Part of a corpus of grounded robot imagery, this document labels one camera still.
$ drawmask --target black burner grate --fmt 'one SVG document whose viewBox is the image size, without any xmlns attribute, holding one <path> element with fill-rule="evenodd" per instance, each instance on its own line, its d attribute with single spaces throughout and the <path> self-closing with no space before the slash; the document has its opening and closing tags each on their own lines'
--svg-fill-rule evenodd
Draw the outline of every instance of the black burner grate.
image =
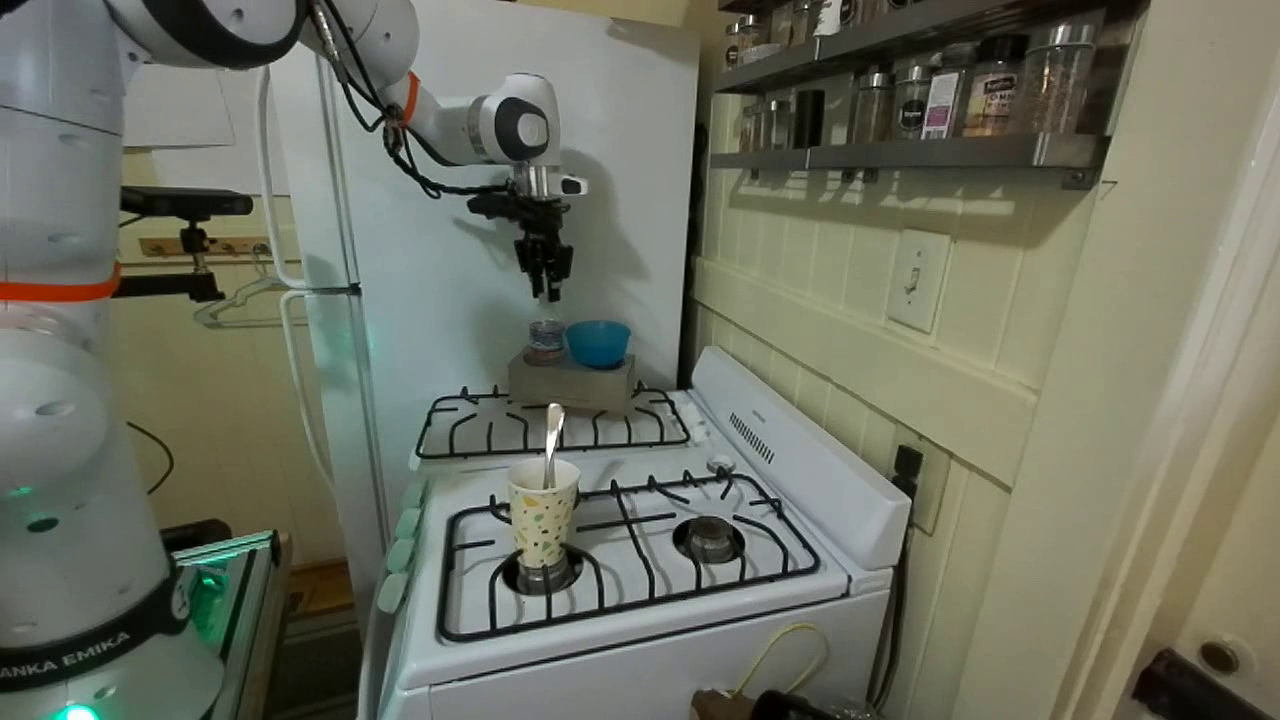
<svg viewBox="0 0 1280 720">
<path fill-rule="evenodd" d="M 632 412 L 568 416 L 560 452 L 592 448 L 668 448 L 688 444 L 688 424 L 672 396 L 660 388 L 636 388 Z M 544 420 L 536 408 L 520 408 L 508 392 L 440 396 L 416 436 L 420 460 L 464 460 L 464 456 L 528 456 L 544 448 Z"/>
<path fill-rule="evenodd" d="M 628 508 L 628 496 L 664 496 L 668 504 L 684 504 L 692 508 L 688 492 L 716 492 L 720 488 L 720 500 L 732 492 L 732 488 L 748 488 L 748 500 L 744 508 L 764 508 L 772 516 L 772 524 L 780 532 L 792 536 L 792 548 L 800 548 L 800 556 L 776 536 L 776 528 L 736 512 L 732 520 L 744 524 L 744 528 L 756 528 L 760 536 L 756 540 L 768 540 L 780 548 L 780 564 L 776 568 L 748 568 L 748 556 L 736 556 L 736 580 L 712 580 L 704 564 L 688 560 L 692 564 L 692 576 L 696 584 L 692 588 L 676 588 L 676 592 L 664 592 L 660 580 L 656 580 L 656 568 L 652 568 L 652 552 L 640 544 L 640 532 L 644 524 L 672 524 L 680 516 L 680 508 L 664 508 L 664 512 L 648 512 L 648 516 L 636 516 Z M 480 540 L 460 540 L 464 524 L 468 520 L 500 520 L 508 524 L 512 520 L 512 508 L 500 504 L 496 496 L 488 504 L 476 504 L 476 508 L 464 508 L 448 520 L 448 536 L 444 536 L 444 576 L 440 576 L 440 612 L 436 612 L 436 632 L 444 640 L 488 640 L 488 636 L 516 636 L 516 632 L 532 632 L 532 628 L 552 628 L 552 624 L 576 624 L 576 620 L 592 620 L 592 616 L 616 616 L 616 612 L 632 612 L 632 608 L 652 608 L 652 604 L 676 604 L 676 600 L 692 600 L 692 596 L 716 596 L 716 592 L 736 592 L 736 588 L 756 588 L 756 584 L 776 584 L 776 580 L 788 580 L 788 576 L 812 576 L 820 568 L 820 556 L 816 548 L 804 540 L 804 532 L 788 520 L 784 504 L 776 496 L 768 496 L 752 476 L 740 476 L 740 472 L 716 472 L 716 476 L 692 476 L 684 472 L 680 480 L 656 480 L 648 476 L 648 484 L 636 484 L 636 488 L 620 488 L 616 480 L 604 488 L 604 492 L 580 492 L 580 504 L 576 504 L 576 536 L 592 536 L 592 532 L 628 532 L 632 540 L 632 552 L 644 568 L 644 596 L 640 600 L 616 600 L 608 604 L 608 592 L 604 592 L 604 572 L 600 560 L 592 552 L 580 552 L 580 548 L 568 548 L 584 560 L 580 568 L 580 580 L 576 584 L 588 584 L 592 592 L 592 604 L 588 608 L 572 608 L 572 612 L 556 612 L 556 592 L 540 592 L 532 600 L 540 600 L 540 612 L 536 616 L 524 616 L 516 624 L 500 624 L 500 600 L 504 596 L 504 564 L 492 568 L 488 576 L 488 628 L 452 628 L 448 624 L 448 612 L 452 612 L 452 592 L 456 592 L 456 572 L 460 572 L 460 556 L 464 552 L 476 552 L 476 548 L 504 548 L 508 544 L 508 532 L 500 536 L 480 536 Z"/>
</svg>

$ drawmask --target shelf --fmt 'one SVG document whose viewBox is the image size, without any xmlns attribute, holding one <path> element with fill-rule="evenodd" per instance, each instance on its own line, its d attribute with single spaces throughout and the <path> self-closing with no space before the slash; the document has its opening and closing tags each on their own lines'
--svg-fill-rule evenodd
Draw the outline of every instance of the shelf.
<svg viewBox="0 0 1280 720">
<path fill-rule="evenodd" d="M 948 40 L 976 40 L 996 28 L 1032 28 L 1056 16 L 1080 16 L 1108 8 L 1108 16 L 1132 16 L 1144 0 L 924 0 L 896 8 L 876 24 L 820 36 L 800 48 L 784 48 L 756 64 L 728 68 L 716 92 L 768 92 L 796 80 L 828 76 L 848 64 L 888 64 Z"/>
<path fill-rule="evenodd" d="M 712 168 L 748 172 L 1060 172 L 1092 184 L 1108 156 L 1108 136 L 960 136 L 884 140 L 848 148 L 716 152 Z"/>
</svg>

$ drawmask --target white refrigerator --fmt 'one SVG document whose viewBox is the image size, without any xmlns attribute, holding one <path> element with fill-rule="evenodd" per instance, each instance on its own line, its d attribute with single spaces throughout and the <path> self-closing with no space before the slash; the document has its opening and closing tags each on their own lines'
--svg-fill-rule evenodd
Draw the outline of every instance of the white refrigerator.
<svg viewBox="0 0 1280 720">
<path fill-rule="evenodd" d="M 272 108 L 312 288 L 300 292 L 300 356 L 360 600 L 380 580 L 428 404 L 504 384 L 532 320 L 628 320 L 652 384 L 672 384 L 680 356 L 696 36 L 500 0 L 416 0 L 416 12 L 416 72 L 436 96 L 476 96 L 512 72 L 552 80 L 564 164 L 592 196 L 564 216 L 576 260 L 548 308 L 516 268 L 516 224 L 428 200 L 312 56 L 276 64 Z"/>
</svg>

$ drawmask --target gas stove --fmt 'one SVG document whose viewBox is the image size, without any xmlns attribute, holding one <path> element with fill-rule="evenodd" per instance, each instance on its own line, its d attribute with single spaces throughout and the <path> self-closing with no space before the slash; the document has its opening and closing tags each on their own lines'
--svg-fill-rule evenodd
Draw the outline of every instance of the gas stove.
<svg viewBox="0 0 1280 720">
<path fill-rule="evenodd" d="M 440 636 L 512 636 L 820 572 L 784 504 L 740 472 L 584 492 L 564 568 L 524 572 L 508 524 L 496 496 L 448 520 Z"/>
<path fill-rule="evenodd" d="M 880 472 L 704 352 L 692 392 L 640 392 L 632 416 L 568 424 L 568 564 L 528 576 L 508 472 L 540 452 L 536 436 L 540 412 L 500 392 L 432 404 L 376 600 L 376 716 L 680 716 L 784 628 L 820 632 L 828 672 L 812 688 L 856 700 L 908 520 Z M 628 704 L 528 696 L 568 668 L 588 700 Z"/>
</svg>

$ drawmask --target electrical outlet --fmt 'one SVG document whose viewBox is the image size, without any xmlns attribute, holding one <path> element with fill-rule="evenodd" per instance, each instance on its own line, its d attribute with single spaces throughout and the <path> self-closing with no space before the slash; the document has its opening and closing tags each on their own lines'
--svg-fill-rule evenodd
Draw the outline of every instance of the electrical outlet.
<svg viewBox="0 0 1280 720">
<path fill-rule="evenodd" d="M 932 332 L 944 296 L 952 236 L 904 232 L 888 288 L 888 320 Z"/>
<path fill-rule="evenodd" d="M 916 476 L 916 504 L 912 504 L 912 528 L 920 528 L 924 536 L 932 536 L 936 516 L 944 508 L 944 488 L 952 476 L 952 456 L 944 448 L 936 448 L 932 440 L 924 440 L 912 428 L 896 428 L 896 444 L 916 448 L 920 460 L 920 476 Z"/>
</svg>

